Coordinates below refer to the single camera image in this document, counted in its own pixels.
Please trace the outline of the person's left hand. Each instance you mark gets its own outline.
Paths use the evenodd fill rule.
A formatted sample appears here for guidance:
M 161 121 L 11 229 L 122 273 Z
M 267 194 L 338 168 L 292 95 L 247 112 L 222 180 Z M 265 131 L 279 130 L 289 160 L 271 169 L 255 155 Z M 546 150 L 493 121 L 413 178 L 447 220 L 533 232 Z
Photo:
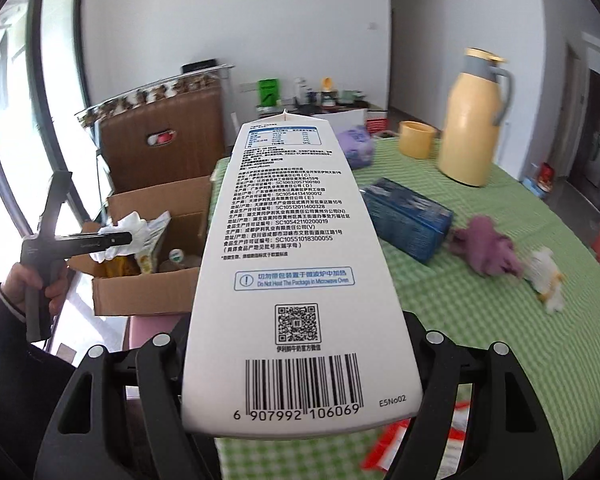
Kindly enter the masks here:
M 59 310 L 64 304 L 68 289 L 69 269 L 63 266 L 58 274 L 58 278 L 50 286 L 43 286 L 43 280 L 40 274 L 30 266 L 24 266 L 21 263 L 15 263 L 7 275 L 6 280 L 0 284 L 2 297 L 10 304 L 19 315 L 26 315 L 26 291 L 32 288 L 44 292 L 44 296 L 50 300 L 48 308 L 50 315 L 58 315 Z

